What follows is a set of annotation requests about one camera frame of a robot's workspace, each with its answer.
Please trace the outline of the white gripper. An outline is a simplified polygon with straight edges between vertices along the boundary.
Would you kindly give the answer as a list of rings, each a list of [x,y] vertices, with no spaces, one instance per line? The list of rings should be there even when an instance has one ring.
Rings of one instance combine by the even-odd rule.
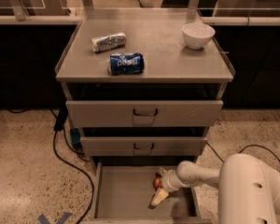
[[[152,197],[150,204],[154,207],[163,202],[169,196],[169,192],[174,192],[181,188],[181,182],[175,170],[166,171],[164,168],[160,167],[156,171],[156,176],[162,176],[161,184],[163,189],[158,188]]]

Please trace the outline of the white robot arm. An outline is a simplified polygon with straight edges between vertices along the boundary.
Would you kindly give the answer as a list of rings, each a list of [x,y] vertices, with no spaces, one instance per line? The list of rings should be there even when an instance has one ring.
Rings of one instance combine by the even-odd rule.
[[[174,170],[159,172],[153,181],[154,207],[171,192],[206,184],[218,189],[218,224],[277,224],[280,172],[253,156],[232,155],[218,169],[182,161]]]

